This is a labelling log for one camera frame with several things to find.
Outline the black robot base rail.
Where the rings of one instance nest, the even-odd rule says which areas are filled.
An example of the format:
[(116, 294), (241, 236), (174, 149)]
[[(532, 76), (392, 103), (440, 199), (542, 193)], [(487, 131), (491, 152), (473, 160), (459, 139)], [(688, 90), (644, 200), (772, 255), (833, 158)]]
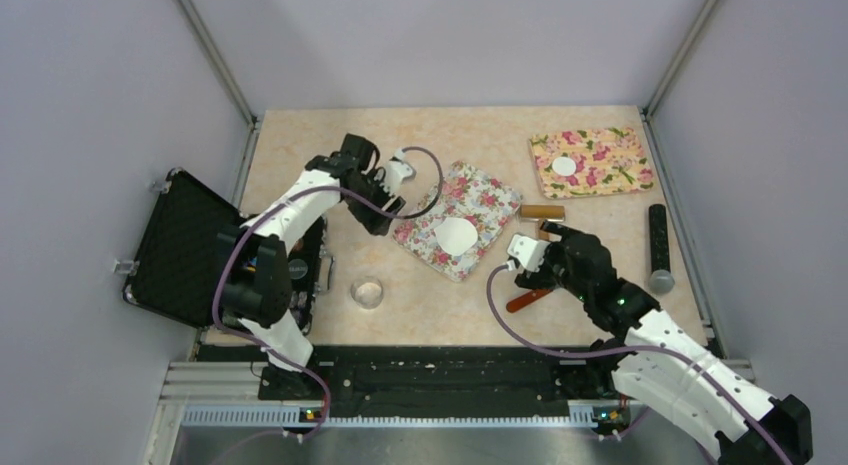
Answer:
[(591, 421), (622, 426), (635, 402), (616, 392), (605, 363), (524, 347), (318, 345), (304, 372), (267, 366), (261, 400), (330, 399), (333, 418), (559, 418), (581, 402)]

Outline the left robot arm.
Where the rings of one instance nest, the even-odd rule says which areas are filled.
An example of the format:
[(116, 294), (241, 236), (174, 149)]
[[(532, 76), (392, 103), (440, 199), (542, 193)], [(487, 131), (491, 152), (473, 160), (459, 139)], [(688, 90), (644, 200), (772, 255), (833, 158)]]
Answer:
[(319, 389), (320, 371), (308, 363), (313, 346), (290, 309), (294, 289), (289, 254), (324, 215), (344, 203), (373, 236), (384, 236), (405, 205), (400, 186), (416, 171), (397, 150), (383, 165), (368, 139), (348, 134), (339, 150), (309, 160), (294, 184), (264, 212), (218, 235), (222, 276), (216, 308), (234, 314), (283, 369), (283, 386), (297, 398)]

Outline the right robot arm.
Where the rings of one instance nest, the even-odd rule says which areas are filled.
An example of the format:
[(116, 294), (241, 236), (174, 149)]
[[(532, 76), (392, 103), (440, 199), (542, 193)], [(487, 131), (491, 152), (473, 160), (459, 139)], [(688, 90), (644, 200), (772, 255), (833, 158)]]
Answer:
[(618, 391), (686, 432), (719, 464), (806, 464), (813, 456), (809, 408), (752, 384), (692, 339), (653, 296), (618, 276), (595, 235), (545, 222), (554, 236), (539, 270), (573, 294), (589, 319), (625, 351), (586, 370), (600, 397)]

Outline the wooden dough roller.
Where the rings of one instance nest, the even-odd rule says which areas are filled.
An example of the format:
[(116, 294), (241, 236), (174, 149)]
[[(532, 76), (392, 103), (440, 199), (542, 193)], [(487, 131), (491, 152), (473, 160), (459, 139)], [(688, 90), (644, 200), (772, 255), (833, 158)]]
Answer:
[(565, 208), (561, 205), (522, 204), (518, 208), (518, 217), (521, 222), (532, 223), (534, 225), (537, 239), (550, 241), (551, 235), (542, 228), (543, 223), (563, 224), (566, 219), (566, 213)]

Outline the white floral tray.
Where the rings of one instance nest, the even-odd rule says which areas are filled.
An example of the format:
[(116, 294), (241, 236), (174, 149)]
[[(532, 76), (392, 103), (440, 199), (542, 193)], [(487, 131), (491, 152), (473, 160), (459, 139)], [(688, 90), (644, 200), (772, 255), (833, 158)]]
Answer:
[[(456, 161), (433, 184), (414, 209), (427, 214), (399, 222), (392, 239), (414, 257), (454, 282), (462, 282), (502, 235), (517, 213), (523, 197), (515, 188), (464, 161)], [(437, 237), (446, 220), (462, 219), (474, 227), (476, 239), (467, 250), (447, 250)]]

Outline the white dough piece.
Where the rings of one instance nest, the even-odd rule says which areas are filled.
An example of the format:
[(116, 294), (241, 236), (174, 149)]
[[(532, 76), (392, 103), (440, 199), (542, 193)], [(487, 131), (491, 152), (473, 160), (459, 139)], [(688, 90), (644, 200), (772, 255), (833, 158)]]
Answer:
[(461, 256), (478, 240), (476, 227), (466, 218), (447, 217), (434, 229), (437, 245), (451, 256)]

